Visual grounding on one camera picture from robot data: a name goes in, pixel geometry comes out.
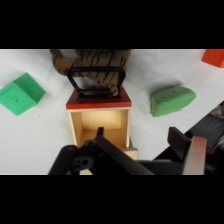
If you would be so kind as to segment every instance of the red lid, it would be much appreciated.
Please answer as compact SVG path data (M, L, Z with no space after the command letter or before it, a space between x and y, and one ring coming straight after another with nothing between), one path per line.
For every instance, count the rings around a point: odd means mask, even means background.
M120 95L121 98L113 99L77 100L78 93L74 91L66 107L67 110L131 107L131 100L124 88L121 88Z

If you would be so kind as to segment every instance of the green block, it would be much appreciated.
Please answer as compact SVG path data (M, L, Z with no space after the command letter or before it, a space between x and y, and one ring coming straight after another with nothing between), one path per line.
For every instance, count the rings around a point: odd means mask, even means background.
M196 98L196 94L184 87L174 87L151 97L152 115L160 117L181 111Z
M45 93L29 74L24 74L0 90L0 103L18 116L37 105Z

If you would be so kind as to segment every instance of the white table surface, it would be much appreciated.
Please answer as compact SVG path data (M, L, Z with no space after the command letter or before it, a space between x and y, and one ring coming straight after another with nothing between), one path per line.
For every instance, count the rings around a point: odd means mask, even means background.
M224 100L224 69L201 62L204 49L136 49L124 87L132 102L131 138L140 159L167 147L169 127L186 132ZM15 116L0 105L0 174L47 174L60 149L73 144L65 105L73 92L54 70L47 49L1 49L0 89L28 72L47 92L40 103ZM185 86L197 98L181 112L153 118L150 95Z

